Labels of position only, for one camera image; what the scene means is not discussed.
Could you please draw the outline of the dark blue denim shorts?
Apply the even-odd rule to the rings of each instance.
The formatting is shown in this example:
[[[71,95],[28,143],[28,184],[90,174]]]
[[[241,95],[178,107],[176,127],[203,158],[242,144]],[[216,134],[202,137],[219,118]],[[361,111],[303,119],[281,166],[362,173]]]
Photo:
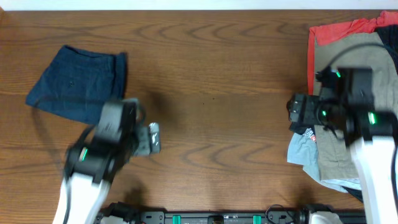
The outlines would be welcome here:
[[[99,121],[105,101],[124,97],[127,54],[103,54],[64,45],[25,103],[86,124]]]

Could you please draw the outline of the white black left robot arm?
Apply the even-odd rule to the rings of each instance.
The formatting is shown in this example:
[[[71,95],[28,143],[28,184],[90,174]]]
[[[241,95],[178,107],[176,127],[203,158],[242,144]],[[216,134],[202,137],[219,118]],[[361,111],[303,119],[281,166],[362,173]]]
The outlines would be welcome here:
[[[117,172],[132,157],[161,150],[158,123],[136,126],[117,144],[99,138],[86,142],[94,128],[87,127],[67,150],[54,223],[98,223],[98,213]]]

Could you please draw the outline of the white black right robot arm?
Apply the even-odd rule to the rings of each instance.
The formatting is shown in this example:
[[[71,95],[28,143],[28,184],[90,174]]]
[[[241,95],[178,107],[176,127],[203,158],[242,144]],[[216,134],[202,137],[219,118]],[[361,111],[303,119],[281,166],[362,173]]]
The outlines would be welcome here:
[[[397,116],[376,110],[371,98],[294,94],[291,123],[319,124],[343,140],[358,172],[367,223],[397,223]]]

